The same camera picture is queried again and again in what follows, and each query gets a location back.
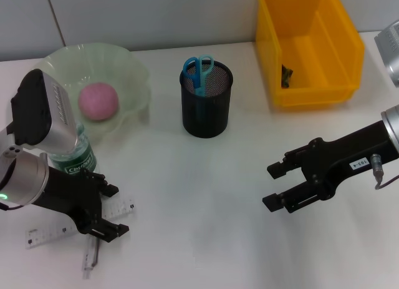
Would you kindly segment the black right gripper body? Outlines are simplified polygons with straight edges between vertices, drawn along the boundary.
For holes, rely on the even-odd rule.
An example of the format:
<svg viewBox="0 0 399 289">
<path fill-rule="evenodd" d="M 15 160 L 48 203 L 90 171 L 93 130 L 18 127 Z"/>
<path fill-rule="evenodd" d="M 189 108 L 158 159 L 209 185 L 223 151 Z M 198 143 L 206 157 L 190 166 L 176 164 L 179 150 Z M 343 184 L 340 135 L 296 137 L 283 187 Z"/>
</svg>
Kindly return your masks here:
<svg viewBox="0 0 399 289">
<path fill-rule="evenodd" d="M 395 146 L 382 121 L 378 121 L 340 139 L 326 142 L 317 138 L 302 158 L 301 168 L 307 181 L 307 198 L 332 198 L 339 184 L 372 168 L 361 160 L 373 154 L 383 163 L 395 160 Z"/>
</svg>

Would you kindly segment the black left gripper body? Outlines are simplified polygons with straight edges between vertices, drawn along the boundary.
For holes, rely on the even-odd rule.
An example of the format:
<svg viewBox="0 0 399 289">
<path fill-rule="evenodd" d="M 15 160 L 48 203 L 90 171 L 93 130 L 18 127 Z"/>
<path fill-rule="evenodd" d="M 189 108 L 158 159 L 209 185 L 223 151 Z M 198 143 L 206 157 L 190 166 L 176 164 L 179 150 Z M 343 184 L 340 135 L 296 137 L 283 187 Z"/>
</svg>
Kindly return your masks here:
<svg viewBox="0 0 399 289">
<path fill-rule="evenodd" d="M 79 174 L 70 175 L 51 167 L 46 186 L 33 204 L 67 215 L 80 233 L 103 235 L 99 193 L 102 185 L 102 174 L 82 169 Z"/>
</svg>

